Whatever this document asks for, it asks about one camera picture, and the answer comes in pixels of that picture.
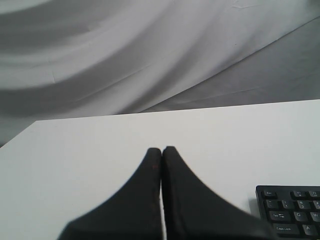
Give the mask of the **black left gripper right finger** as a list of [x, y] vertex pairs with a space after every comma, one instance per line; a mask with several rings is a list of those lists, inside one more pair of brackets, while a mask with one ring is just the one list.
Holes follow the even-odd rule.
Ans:
[[271, 226], [227, 202], [188, 167], [177, 149], [162, 152], [161, 189], [169, 240], [276, 240]]

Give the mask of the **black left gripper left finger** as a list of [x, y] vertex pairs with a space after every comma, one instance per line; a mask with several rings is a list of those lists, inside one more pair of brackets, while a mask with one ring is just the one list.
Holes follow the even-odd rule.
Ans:
[[162, 153], [149, 148], [130, 179], [107, 201], [70, 221], [61, 240], [161, 240]]

